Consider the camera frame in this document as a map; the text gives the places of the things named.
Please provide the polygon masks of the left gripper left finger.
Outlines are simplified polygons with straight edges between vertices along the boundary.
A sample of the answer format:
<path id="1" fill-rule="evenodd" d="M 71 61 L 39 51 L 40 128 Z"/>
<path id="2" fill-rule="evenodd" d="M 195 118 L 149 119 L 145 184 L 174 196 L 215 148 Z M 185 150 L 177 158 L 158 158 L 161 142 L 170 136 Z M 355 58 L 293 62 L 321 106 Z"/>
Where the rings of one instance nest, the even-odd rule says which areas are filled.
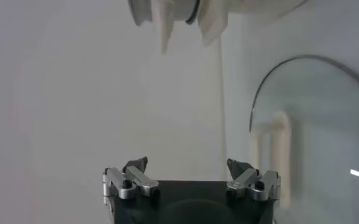
<path id="1" fill-rule="evenodd" d="M 103 196 L 118 196 L 122 200 L 131 200 L 138 191 L 145 197 L 158 197 L 160 183 L 145 174 L 148 158 L 130 160 L 122 169 L 116 167 L 105 168 L 102 173 Z"/>

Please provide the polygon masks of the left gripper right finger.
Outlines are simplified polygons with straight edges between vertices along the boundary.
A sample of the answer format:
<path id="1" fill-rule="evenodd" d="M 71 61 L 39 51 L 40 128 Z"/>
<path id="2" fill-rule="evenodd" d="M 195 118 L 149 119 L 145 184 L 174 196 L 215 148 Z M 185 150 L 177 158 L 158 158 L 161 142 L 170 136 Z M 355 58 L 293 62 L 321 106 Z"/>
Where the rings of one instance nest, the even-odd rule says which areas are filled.
<path id="1" fill-rule="evenodd" d="M 255 201 L 280 199 L 280 175 L 273 170 L 261 173 L 249 163 L 227 160 L 227 167 L 232 176 L 228 181 L 227 193 L 235 200 L 250 197 Z"/>

